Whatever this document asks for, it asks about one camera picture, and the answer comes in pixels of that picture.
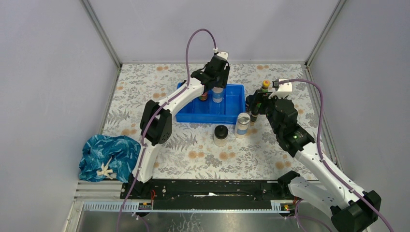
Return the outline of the yellow cap sauce bottle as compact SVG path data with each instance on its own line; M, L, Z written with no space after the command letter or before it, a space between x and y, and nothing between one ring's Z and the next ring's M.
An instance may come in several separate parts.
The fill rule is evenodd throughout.
M205 92L204 94L202 94L201 96L198 97L198 99L200 101L206 101L208 99L208 93Z

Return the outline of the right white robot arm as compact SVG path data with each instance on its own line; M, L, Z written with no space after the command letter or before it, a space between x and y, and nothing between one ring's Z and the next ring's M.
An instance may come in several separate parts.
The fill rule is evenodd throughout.
M318 143L298 124L298 111L286 98L270 97L256 90L245 100L251 117L265 115L279 146L302 163L324 188L310 186L298 173L289 171L278 179L278 195L305 200L326 214L339 232L361 232L379 218L380 195L365 191L349 179L328 157L319 154Z

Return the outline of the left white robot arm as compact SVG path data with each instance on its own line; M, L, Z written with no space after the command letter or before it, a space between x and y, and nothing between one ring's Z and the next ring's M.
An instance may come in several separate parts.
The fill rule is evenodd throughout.
M139 199L149 195L147 183L153 176L153 165L159 148L173 132L173 118L188 103L209 90L226 88L230 71L227 52L217 52L201 69L188 78L172 94L162 100L149 100L140 122L141 153L132 174L132 193Z

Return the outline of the green label sauce bottle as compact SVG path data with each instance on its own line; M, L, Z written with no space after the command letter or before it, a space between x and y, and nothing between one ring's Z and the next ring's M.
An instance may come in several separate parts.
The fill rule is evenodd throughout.
M264 80L264 81L262 82L262 85L261 85L260 90L261 90L262 92L268 92L268 91L269 91L269 87L270 87L270 81L269 81L269 80Z

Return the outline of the silver lid spice tin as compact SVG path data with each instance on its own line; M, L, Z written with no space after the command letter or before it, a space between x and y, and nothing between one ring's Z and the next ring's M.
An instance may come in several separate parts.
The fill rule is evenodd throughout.
M224 88L214 87L212 89L212 100L215 103L221 103L224 97Z
M250 124L250 115L248 113L240 113L237 117L234 135L236 138L244 138L248 132Z

